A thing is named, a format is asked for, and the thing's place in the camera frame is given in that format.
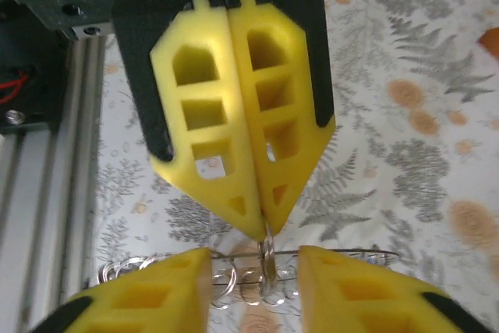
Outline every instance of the floral tablecloth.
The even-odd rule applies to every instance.
[[[338,129],[277,248],[379,247],[499,330],[499,63],[476,41],[499,0],[325,0]],[[218,173],[216,159],[207,173]],[[109,37],[94,268],[251,247],[153,173]],[[213,311],[211,331],[301,331],[299,302]]]

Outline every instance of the metal spring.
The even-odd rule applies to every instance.
[[[343,253],[381,267],[387,267],[400,259],[398,254],[382,250],[330,249],[330,251]],[[237,262],[244,259],[256,258],[261,262],[264,258],[262,253],[223,255],[213,250],[211,253],[211,258],[215,264],[218,262],[225,264],[225,266],[213,267],[212,282],[214,287],[211,304],[214,308],[227,309],[233,303],[236,286],[239,287],[238,294],[242,301],[251,306],[256,306],[262,302],[269,306],[279,306],[287,299],[294,299],[298,296],[296,286],[298,251],[296,250],[274,253],[273,257],[287,257],[287,261],[276,261],[277,278],[273,285],[268,285],[266,282],[262,267],[236,266]],[[97,272],[97,284],[110,281],[131,271],[144,269],[173,255],[173,253],[156,253],[149,257],[130,257],[123,261],[106,263]]]

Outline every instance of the yellow foam gripper pad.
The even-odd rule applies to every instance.
[[[92,304],[65,333],[201,333],[211,303],[211,252],[190,250],[74,296]]]
[[[302,246],[298,278],[306,333],[462,333],[422,297],[442,291],[387,268]]]
[[[327,142],[315,121],[305,32],[272,4],[193,0],[150,53],[174,158],[154,170],[248,236],[281,231]],[[207,179],[199,161],[220,158]]]

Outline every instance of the bolt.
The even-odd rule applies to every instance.
[[[12,125],[21,125],[24,120],[26,120],[26,116],[22,112],[16,111],[15,109],[7,111],[5,118],[7,119],[7,122]]]

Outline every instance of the wire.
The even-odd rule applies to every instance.
[[[0,99],[0,105],[9,103],[12,99],[14,99],[19,94],[19,92],[23,88],[23,85],[26,81],[28,81],[29,78],[30,77],[27,74],[25,74],[22,70],[19,70],[19,78],[17,80],[0,83],[0,90],[13,88],[9,95],[6,95],[2,99]]]

